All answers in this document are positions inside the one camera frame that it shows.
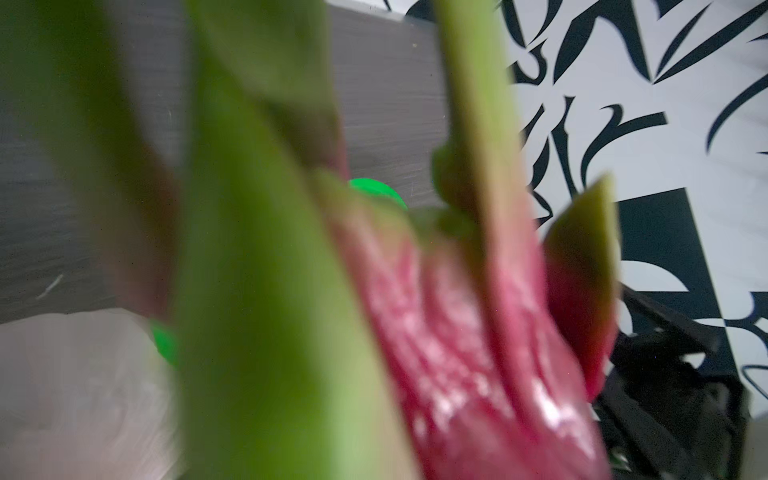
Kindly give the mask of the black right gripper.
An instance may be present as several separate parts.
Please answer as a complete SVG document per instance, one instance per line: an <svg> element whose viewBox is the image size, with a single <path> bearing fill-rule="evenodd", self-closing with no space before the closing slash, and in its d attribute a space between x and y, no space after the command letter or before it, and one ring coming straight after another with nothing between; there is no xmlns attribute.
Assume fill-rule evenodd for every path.
<svg viewBox="0 0 768 480"><path fill-rule="evenodd" d="M736 479L749 395L734 375L701 373L686 361L717 353L716 334L629 288L626 306L653 329L620 334L593 403L616 479Z"/></svg>

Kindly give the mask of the red dragon fruit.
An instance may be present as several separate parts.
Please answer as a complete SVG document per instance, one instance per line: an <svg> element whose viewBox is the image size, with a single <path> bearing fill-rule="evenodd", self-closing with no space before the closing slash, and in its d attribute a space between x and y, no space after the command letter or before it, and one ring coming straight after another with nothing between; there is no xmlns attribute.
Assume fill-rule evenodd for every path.
<svg viewBox="0 0 768 480"><path fill-rule="evenodd" d="M199 479L608 479L616 338L603 177L540 239L490 1L433 5L443 205L352 189L322 1L190 1L180 180L144 137L101 1L5 1L1 87L118 288L173 324Z"/></svg>

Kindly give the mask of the pink plastic bag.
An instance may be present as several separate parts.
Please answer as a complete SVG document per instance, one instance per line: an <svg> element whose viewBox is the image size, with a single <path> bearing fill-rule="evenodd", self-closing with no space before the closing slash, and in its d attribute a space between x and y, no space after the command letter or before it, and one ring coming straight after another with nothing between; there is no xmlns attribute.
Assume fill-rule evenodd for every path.
<svg viewBox="0 0 768 480"><path fill-rule="evenodd" d="M4 479L178 479L170 365L123 309L1 327Z"/></svg>

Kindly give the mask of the green plastic perforated basket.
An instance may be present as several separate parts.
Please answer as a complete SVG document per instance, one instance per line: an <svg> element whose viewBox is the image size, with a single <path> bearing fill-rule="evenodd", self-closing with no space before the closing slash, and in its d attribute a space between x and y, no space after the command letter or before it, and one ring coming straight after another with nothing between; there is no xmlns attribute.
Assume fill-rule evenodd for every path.
<svg viewBox="0 0 768 480"><path fill-rule="evenodd" d="M403 198L389 185L371 178L355 178L348 182L355 191L376 199L386 199L407 210L408 207ZM149 332L154 346L160 356L169 364L176 361L177 342L169 327L164 326L159 320L149 320Z"/></svg>

